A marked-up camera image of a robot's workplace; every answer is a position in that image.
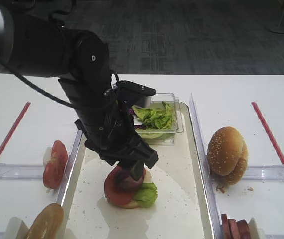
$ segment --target red stick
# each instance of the red stick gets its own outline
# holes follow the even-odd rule
[[[4,148],[6,147],[6,145],[8,144],[11,136],[13,135],[14,131],[16,130],[16,128],[18,127],[20,121],[22,120],[24,114],[26,113],[27,109],[29,108],[30,106],[30,102],[27,102],[24,107],[22,108],[22,111],[20,112],[20,114],[18,115],[18,118],[16,119],[16,121],[14,122],[14,124],[12,125],[9,133],[7,134],[6,138],[4,138],[1,146],[0,146],[0,156],[4,150]]]
[[[280,158],[282,164],[284,165],[284,155],[283,155],[280,147],[278,146],[278,144],[277,144],[277,142],[276,142],[276,140],[275,140],[275,138],[274,138],[270,128],[268,127],[268,125],[266,123],[266,120],[264,119],[264,117],[262,115],[261,110],[258,108],[256,102],[252,102],[252,105],[253,105],[254,110],[256,111],[256,114],[257,114],[258,118],[260,119],[260,121],[261,121],[261,123],[262,123],[262,125],[263,125],[263,127],[264,127],[264,129],[265,129],[265,131],[266,131],[266,133],[268,135],[268,137],[270,138],[271,143],[272,143],[272,145],[273,145],[273,147],[274,147],[278,157]]]

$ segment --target food assembly tray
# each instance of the food assembly tray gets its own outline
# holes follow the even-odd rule
[[[264,230],[266,238],[284,239],[284,165],[263,165],[262,161],[260,165],[251,165],[249,160],[243,179],[235,185],[225,187],[210,175],[200,124],[201,116],[198,115],[192,98],[190,109],[214,238],[223,238],[220,218],[222,213],[226,213],[229,218],[245,219],[247,222],[255,218],[258,228]],[[246,143],[251,148],[260,148],[254,145],[256,138],[252,139],[247,137]]]
[[[172,129],[138,129],[137,133],[148,144],[173,144],[177,133],[183,132],[183,124],[181,123],[181,110],[178,98],[173,93],[157,93],[152,96],[151,103],[148,108],[151,109],[164,109],[162,102],[167,103],[173,109],[172,115]],[[140,125],[140,120],[135,117],[134,124]]]
[[[113,239],[211,239],[211,224],[200,176],[188,107],[180,103],[186,129],[173,145],[152,145],[159,161],[150,170],[158,200],[148,209],[110,205],[104,180],[112,167],[86,150],[65,237]]]
[[[65,218],[57,236],[57,238],[63,238],[84,157],[83,138],[82,132],[78,131],[70,151],[63,181],[57,190],[48,190],[44,187],[43,165],[0,163],[0,239],[4,238],[4,232],[11,217],[24,220],[30,227],[42,209],[53,202],[59,203],[64,209]]]

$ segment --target top bun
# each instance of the top bun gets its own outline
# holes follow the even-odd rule
[[[211,170],[228,184],[237,183],[247,168],[248,151],[241,134],[232,127],[214,133],[207,148]]]

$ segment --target white table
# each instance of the white table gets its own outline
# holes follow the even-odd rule
[[[189,102],[192,93],[199,112],[205,146],[216,130],[231,125],[237,128],[246,140],[250,165],[280,164],[251,102],[258,103],[284,153],[284,76],[120,75],[119,77],[153,87],[159,93],[174,93],[185,103]],[[29,79],[66,100],[56,79],[36,77]],[[72,136],[76,132],[73,124],[77,118],[75,112],[43,97],[11,75],[0,75],[0,144],[27,101],[31,102],[30,109],[9,142],[9,149],[0,157],[1,163],[41,164],[40,155],[29,157],[27,149],[31,143],[42,153],[48,144],[60,138],[66,143],[67,148],[71,149],[74,140]],[[26,150],[18,154],[15,150],[10,150],[17,147]],[[278,196],[284,200],[284,194],[279,193]],[[3,223],[0,221],[0,224],[3,227],[5,218],[1,220]],[[274,223],[269,228],[274,228],[274,234],[280,234]]]

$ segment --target clear plastic bin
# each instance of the clear plastic bin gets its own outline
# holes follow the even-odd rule
[[[168,103],[173,108],[173,124],[172,129],[137,129],[137,133],[148,144],[174,144],[176,133],[183,132],[183,124],[181,119],[180,105],[178,98],[172,93],[158,93],[152,96],[151,109],[163,108],[162,102]],[[134,119],[134,125],[140,125],[142,122],[139,118]]]

